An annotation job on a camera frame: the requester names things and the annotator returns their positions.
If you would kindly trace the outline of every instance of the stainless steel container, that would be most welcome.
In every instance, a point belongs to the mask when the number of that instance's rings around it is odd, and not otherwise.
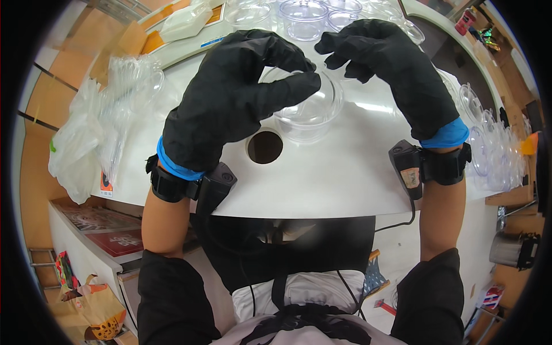
[[[522,235],[522,233],[497,232],[491,245],[489,261],[517,268],[523,244]]]

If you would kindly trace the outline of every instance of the white packaging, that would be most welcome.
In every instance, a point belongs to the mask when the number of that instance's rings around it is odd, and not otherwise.
[[[194,37],[212,16],[213,10],[208,2],[190,4],[165,20],[159,36],[165,43]]]

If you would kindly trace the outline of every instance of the blue glove cuff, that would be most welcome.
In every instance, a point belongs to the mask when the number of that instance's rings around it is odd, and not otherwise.
[[[470,131],[461,118],[457,118],[449,124],[439,128],[435,136],[428,140],[421,140],[420,145],[423,148],[447,148],[462,144]]]
[[[170,174],[173,174],[176,177],[185,179],[188,181],[195,181],[205,175],[204,171],[197,172],[190,169],[181,167],[180,165],[175,164],[171,159],[165,154],[165,149],[163,148],[163,136],[159,138],[157,142],[157,155],[159,156],[159,161],[163,164],[163,168]]]

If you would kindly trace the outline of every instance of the orange tag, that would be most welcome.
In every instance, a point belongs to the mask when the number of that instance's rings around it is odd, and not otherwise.
[[[406,188],[416,188],[420,185],[420,168],[401,170],[401,177],[406,184]]]
[[[107,176],[102,171],[102,180],[100,182],[100,196],[112,198],[113,197],[113,186],[107,180]]]

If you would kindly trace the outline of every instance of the round hole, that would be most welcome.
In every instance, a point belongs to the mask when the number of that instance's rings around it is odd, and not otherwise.
[[[284,143],[274,132],[262,131],[255,135],[247,145],[247,154],[255,163],[267,164],[280,156]]]

